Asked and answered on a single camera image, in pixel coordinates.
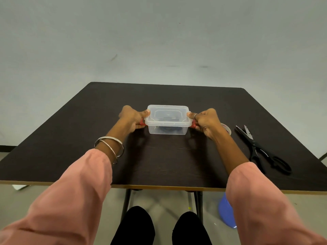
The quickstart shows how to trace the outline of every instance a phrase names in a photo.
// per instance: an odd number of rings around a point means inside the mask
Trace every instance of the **blue stool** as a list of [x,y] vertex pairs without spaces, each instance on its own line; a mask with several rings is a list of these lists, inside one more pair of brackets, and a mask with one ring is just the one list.
[[232,228],[236,228],[233,208],[231,207],[226,198],[226,193],[224,193],[222,200],[219,202],[218,212],[221,219],[226,225]]

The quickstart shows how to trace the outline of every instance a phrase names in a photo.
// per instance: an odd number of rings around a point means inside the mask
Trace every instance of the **gray floor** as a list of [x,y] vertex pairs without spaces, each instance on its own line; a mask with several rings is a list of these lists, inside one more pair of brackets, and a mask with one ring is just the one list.
[[[11,185],[0,185],[0,228],[22,218],[29,205],[46,189],[46,186],[29,186],[16,191]],[[124,189],[111,189],[104,203],[95,245],[108,245],[120,222]],[[237,230],[227,227],[220,219],[217,204],[221,192],[203,193],[204,226],[213,244],[240,244]],[[327,238],[327,195],[287,195],[304,223]],[[178,217],[189,209],[185,191],[142,190],[133,191],[130,206],[145,208],[156,229],[155,245],[171,244],[171,233]]]

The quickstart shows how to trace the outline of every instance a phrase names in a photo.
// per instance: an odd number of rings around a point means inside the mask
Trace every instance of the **black scissors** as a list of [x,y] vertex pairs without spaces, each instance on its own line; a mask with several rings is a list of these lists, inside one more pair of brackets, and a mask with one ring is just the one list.
[[245,128],[246,133],[241,128],[236,126],[236,129],[239,131],[239,133],[241,135],[243,135],[244,138],[251,144],[250,161],[256,163],[258,168],[260,169],[260,171],[263,174],[265,174],[266,171],[265,171],[265,169],[263,168],[263,166],[261,164],[261,160],[260,160],[260,157],[259,157],[256,149],[259,149],[264,153],[264,155],[267,157],[267,160],[270,163],[272,168],[277,169],[278,171],[280,171],[283,174],[290,175],[292,173],[292,169],[288,165],[287,162],[285,162],[284,160],[282,160],[279,157],[275,156],[274,154],[272,154],[270,152],[267,152],[267,150],[262,148],[262,146],[260,146],[260,144],[258,144],[253,139],[253,137],[252,137],[250,131],[248,130],[248,128],[246,126],[244,126],[244,128]]

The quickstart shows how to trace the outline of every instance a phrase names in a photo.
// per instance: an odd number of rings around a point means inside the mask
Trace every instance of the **pink sleeve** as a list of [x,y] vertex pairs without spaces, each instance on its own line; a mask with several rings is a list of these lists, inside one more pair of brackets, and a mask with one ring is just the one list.
[[232,171],[226,197],[242,245],[327,244],[322,236],[305,228],[287,197],[252,162]]
[[111,182],[108,157],[89,150],[0,232],[0,244],[93,244]]

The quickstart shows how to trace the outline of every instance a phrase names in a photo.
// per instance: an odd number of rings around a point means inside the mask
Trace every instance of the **hand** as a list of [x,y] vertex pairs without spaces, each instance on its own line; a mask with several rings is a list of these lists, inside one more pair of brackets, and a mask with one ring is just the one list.
[[[195,115],[196,113],[187,113],[187,116],[190,119],[194,119]],[[209,108],[206,111],[198,113],[195,118],[195,129],[197,131],[203,132],[211,140],[213,140],[215,131],[220,131],[221,129],[224,129],[220,124],[220,120],[217,116],[216,110],[214,110],[213,108]]]
[[135,129],[144,128],[145,125],[140,125],[141,119],[150,115],[150,110],[145,110],[143,112],[138,112],[131,108],[130,106],[124,106],[119,114],[121,120],[131,124],[129,133],[135,131]]

